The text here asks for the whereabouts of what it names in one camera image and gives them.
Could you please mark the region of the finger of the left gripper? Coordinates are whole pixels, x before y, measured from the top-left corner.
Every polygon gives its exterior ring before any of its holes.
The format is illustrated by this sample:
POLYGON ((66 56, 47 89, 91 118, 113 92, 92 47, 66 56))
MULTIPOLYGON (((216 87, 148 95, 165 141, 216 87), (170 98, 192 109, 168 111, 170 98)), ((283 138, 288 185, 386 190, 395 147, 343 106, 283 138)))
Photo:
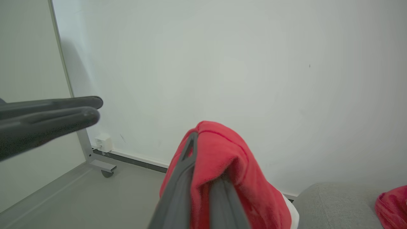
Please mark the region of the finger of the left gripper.
POLYGON ((12 158, 56 138, 86 129, 100 119, 92 107, 27 114, 1 121, 0 160, 12 158))
POLYGON ((89 106, 100 109, 103 106, 103 100, 100 97, 75 97, 64 99, 35 100, 6 103, 1 100, 0 119, 10 119, 18 116, 24 116, 31 113, 40 113, 45 111, 63 110, 89 106))

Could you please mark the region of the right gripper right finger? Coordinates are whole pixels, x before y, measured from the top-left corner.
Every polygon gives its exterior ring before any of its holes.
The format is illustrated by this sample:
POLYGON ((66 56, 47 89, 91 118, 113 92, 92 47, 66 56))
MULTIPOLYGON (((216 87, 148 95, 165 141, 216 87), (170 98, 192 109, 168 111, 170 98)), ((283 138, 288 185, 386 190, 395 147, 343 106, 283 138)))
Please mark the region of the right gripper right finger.
POLYGON ((250 229, 249 220, 229 181, 215 181, 210 190, 211 229, 250 229))

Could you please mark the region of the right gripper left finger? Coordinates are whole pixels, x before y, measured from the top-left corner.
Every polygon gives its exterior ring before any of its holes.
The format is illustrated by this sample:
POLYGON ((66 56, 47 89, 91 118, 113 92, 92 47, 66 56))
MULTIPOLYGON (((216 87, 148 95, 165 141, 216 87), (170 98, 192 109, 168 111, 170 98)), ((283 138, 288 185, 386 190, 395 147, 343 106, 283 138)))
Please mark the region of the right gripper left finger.
POLYGON ((192 132, 157 204, 149 229, 189 229, 191 182, 197 159, 198 133, 192 132))

